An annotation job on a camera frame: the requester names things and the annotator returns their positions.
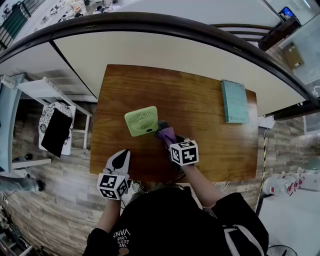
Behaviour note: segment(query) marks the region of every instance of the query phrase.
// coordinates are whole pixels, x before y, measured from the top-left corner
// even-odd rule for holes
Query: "book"
[[[243,84],[222,80],[225,122],[228,124],[248,124],[249,111],[246,89]]]

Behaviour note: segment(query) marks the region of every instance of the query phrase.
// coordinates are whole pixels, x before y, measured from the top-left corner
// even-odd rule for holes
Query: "green fan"
[[[126,113],[124,119],[133,137],[155,132],[158,129],[158,111],[155,106]]]

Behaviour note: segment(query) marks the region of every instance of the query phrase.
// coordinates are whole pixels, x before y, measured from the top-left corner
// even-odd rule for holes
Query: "tiled floor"
[[[92,113],[96,109],[95,104],[84,104],[83,107]],[[35,156],[50,155],[38,148],[41,112],[42,107],[37,102],[20,101],[14,128],[14,156],[26,153]],[[84,123],[85,116],[76,115],[75,129],[83,129]],[[88,137],[89,147],[91,130],[92,123]],[[264,130],[259,130],[256,178],[230,182],[224,190],[226,193],[240,192],[253,209],[257,203],[262,176],[263,133]],[[303,135],[302,118],[277,122],[266,135],[268,175],[303,168],[311,156],[319,155],[320,138],[318,135]],[[75,133],[72,146],[81,148],[82,144],[81,134]],[[42,245],[52,255],[82,255],[87,236],[96,226],[105,203],[96,188],[98,176],[90,174],[89,163],[89,150],[74,149],[70,156],[62,156],[60,159],[53,157],[51,164],[28,168],[32,177],[45,181],[45,191],[17,191],[8,198],[7,208],[14,223],[36,248]],[[26,173],[18,170],[13,175],[24,177]],[[222,189],[225,184],[226,182],[219,182],[216,186]],[[123,198],[125,205],[131,198],[130,194],[132,191]]]

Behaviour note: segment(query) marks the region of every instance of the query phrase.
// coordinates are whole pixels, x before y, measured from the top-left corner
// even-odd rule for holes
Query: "curved rail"
[[[23,38],[0,54],[0,63],[12,56],[52,40],[72,35],[130,31],[169,35],[220,48],[242,57],[281,79],[306,100],[319,106],[318,99],[310,93],[292,72],[281,66],[267,53],[245,40],[219,28],[194,20],[145,12],[112,12],[78,17],[48,26]]]

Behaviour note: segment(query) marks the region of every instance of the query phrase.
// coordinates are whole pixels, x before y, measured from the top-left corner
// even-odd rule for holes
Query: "cardboard box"
[[[297,67],[304,64],[303,59],[301,58],[298,49],[293,43],[288,44],[285,48],[282,49],[284,58],[288,66],[294,70]]]

